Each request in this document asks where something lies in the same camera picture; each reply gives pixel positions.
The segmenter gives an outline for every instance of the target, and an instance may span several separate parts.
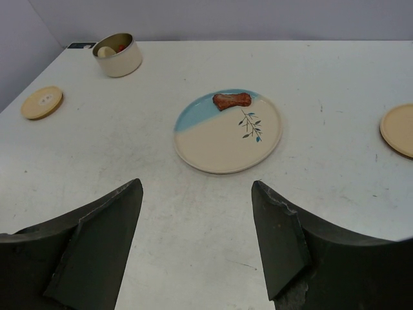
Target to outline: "gray wall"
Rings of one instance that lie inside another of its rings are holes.
[[[0,1],[0,42],[1,112],[62,48],[27,0]]]
[[[413,0],[30,0],[62,45],[138,40],[413,39]]]

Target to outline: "round wooden coaster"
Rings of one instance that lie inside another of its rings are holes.
[[[388,111],[381,120],[380,132],[393,149],[413,158],[413,103]]]
[[[63,101],[63,93],[56,86],[41,88],[31,94],[21,106],[27,119],[41,119],[51,115]]]

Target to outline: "meat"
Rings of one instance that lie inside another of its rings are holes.
[[[222,111],[230,107],[239,105],[240,107],[248,107],[251,105],[251,96],[246,92],[240,94],[216,94],[212,101],[217,108]]]

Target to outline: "table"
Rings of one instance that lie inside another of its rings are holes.
[[[141,42],[143,64],[103,75],[91,50],[65,50],[0,114],[0,228],[49,220],[133,178],[144,187],[117,310],[274,309],[252,217],[263,180],[337,225],[389,240],[413,235],[413,164],[379,121],[413,101],[412,42]],[[38,88],[62,106],[20,115]],[[225,88],[271,98],[284,132],[262,163],[231,175],[186,165],[172,136],[194,99]]]

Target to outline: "plate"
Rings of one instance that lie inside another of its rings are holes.
[[[215,94],[246,92],[249,107],[223,111],[212,102]],[[205,172],[226,174],[250,168],[265,159],[281,138],[281,116],[267,98],[243,89],[226,89],[192,102],[174,129],[176,152],[189,165]]]
[[[393,149],[413,158],[413,103],[388,111],[381,120],[380,132]]]
[[[45,118],[60,107],[62,97],[63,93],[59,87],[41,88],[26,99],[20,111],[27,119]]]

